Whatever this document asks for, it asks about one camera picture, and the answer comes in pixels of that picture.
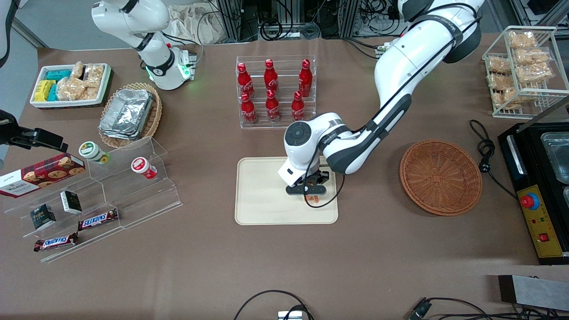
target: cookie box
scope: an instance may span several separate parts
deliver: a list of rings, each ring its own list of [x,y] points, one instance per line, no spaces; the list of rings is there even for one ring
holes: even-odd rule
[[[0,177],[0,194],[18,198],[85,172],[78,158],[62,153]]]

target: white tray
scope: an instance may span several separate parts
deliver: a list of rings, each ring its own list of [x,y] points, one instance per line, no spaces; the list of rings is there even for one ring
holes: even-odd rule
[[[322,208],[306,205],[301,195],[288,195],[277,171],[286,157],[243,158],[237,165],[235,221],[240,225],[332,224],[338,219],[337,198]],[[336,194],[336,176],[320,157],[320,169],[330,172],[322,205]]]
[[[105,97],[107,84],[109,83],[111,67],[106,63],[93,63],[94,65],[102,65],[105,67],[103,71],[103,78],[101,79],[101,86],[99,87],[99,92],[97,93],[96,99],[90,100],[75,100],[75,101],[34,101],[34,94],[36,90],[38,90],[38,85],[41,80],[46,79],[46,74],[48,71],[52,70],[62,70],[62,69],[73,69],[73,64],[62,64],[62,65],[48,65],[46,67],[42,67],[39,72],[39,76],[36,79],[36,83],[34,85],[34,90],[32,91],[32,95],[30,97],[30,104],[38,109],[59,109],[59,108],[84,108],[90,105],[97,105],[103,101]]]

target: snickers bar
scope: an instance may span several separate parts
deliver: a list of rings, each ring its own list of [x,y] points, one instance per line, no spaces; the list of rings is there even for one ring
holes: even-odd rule
[[[79,237],[77,235],[77,232],[75,232],[69,236],[64,236],[49,240],[38,240],[34,245],[34,251],[39,252],[47,249],[63,248],[77,244],[79,244]]]
[[[94,216],[90,219],[84,220],[84,221],[79,221],[78,222],[78,227],[77,227],[77,231],[81,231],[90,227],[94,227],[95,225],[101,224],[101,223],[105,223],[107,221],[111,221],[111,220],[116,220],[118,219],[118,212],[117,210],[111,210],[109,212],[106,212],[102,215],[98,215],[98,216]]]

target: wire basket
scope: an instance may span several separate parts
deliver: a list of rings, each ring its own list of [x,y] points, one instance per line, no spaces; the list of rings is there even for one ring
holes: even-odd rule
[[[158,129],[158,123],[160,122],[160,117],[162,116],[162,101],[160,100],[160,96],[158,96],[158,92],[156,92],[156,89],[154,89],[152,86],[150,86],[146,83],[132,83],[132,84],[128,84],[128,85],[122,87],[121,89],[146,90],[146,91],[152,93],[152,95],[154,96],[154,99],[152,100],[152,105],[150,106],[151,109],[150,109],[150,112],[148,114],[148,117],[146,118],[146,123],[145,123],[144,129],[142,130],[142,135],[141,135],[140,139],[145,138],[145,137],[152,137],[154,135],[154,133],[156,133],[156,130]],[[121,89],[115,91],[115,93],[113,93],[111,98],[109,98],[109,100],[107,101],[107,103],[105,105],[105,109],[103,109],[101,119],[103,119],[103,117],[105,116],[105,113],[109,109],[110,102],[113,101],[114,96]],[[118,139],[118,138],[107,137],[100,130],[99,130],[99,136],[101,136],[101,139],[103,140],[103,142],[106,145],[113,147],[113,148],[124,147],[124,146],[136,141],[136,140],[127,140],[127,139]]]
[[[472,209],[482,194],[482,176],[474,160],[460,147],[441,140],[424,140],[403,155],[399,177],[409,197],[440,216]]]
[[[493,100],[493,117],[532,119],[569,95],[569,83],[559,55],[557,42],[555,41],[555,30],[555,27],[509,26],[504,29],[483,54],[482,59],[486,67],[488,88],[490,97]],[[511,48],[508,41],[508,34],[511,31],[530,31],[535,37],[536,47],[549,48],[552,61],[549,61],[548,64],[553,72],[556,73],[556,77],[540,82],[520,83],[516,75],[516,68],[520,67],[520,65],[517,59],[513,59],[515,49]],[[501,94],[501,90],[496,90],[490,83],[490,76],[496,74],[490,71],[490,60],[492,57],[507,59],[510,65],[508,73],[512,75],[513,83],[511,90],[515,90],[515,94],[509,95],[506,101],[496,101],[494,99],[496,93]]]

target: yellow control panel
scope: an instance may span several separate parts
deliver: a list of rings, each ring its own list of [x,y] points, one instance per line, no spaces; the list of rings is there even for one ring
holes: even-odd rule
[[[563,252],[537,185],[518,191],[518,198],[538,257],[561,257]]]

